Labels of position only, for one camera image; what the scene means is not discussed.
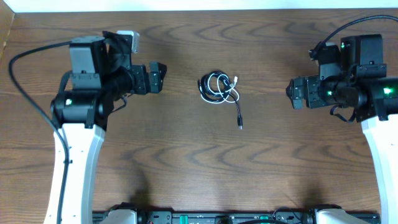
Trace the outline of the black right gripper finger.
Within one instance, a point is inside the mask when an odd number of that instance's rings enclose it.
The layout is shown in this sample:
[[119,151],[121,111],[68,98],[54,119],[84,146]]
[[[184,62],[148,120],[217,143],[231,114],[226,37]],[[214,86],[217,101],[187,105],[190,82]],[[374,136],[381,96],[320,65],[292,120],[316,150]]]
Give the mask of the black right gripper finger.
[[293,78],[290,80],[286,93],[303,93],[305,86],[304,77]]
[[300,92],[295,90],[287,90],[287,97],[290,99],[293,109],[300,110],[303,108],[302,96]]

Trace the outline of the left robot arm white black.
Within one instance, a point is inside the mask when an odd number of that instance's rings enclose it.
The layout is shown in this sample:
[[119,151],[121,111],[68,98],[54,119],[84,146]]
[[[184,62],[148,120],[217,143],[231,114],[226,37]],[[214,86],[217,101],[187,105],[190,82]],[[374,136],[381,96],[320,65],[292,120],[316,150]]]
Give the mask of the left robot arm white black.
[[55,164],[46,223],[92,223],[98,156],[114,102],[162,91],[166,65],[134,65],[139,34],[119,30],[78,37],[69,45],[72,69],[51,103]]

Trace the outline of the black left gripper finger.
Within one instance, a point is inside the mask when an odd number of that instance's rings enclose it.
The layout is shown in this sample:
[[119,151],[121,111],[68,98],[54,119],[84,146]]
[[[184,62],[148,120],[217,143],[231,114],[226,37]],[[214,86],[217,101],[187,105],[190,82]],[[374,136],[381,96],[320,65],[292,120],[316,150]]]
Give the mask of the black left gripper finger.
[[160,72],[150,72],[149,83],[151,93],[160,93],[163,88],[163,74]]
[[161,77],[167,73],[167,66],[160,62],[149,62],[149,66],[152,73],[158,73]]

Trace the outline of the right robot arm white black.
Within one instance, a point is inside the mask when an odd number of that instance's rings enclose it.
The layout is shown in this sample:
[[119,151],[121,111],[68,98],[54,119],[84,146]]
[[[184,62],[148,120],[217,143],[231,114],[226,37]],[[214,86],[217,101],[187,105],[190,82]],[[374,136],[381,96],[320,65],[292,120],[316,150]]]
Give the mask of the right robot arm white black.
[[318,74],[291,79],[294,109],[330,106],[330,114],[361,124],[374,163],[381,223],[397,223],[397,78],[387,77],[379,34],[356,35],[311,50]]

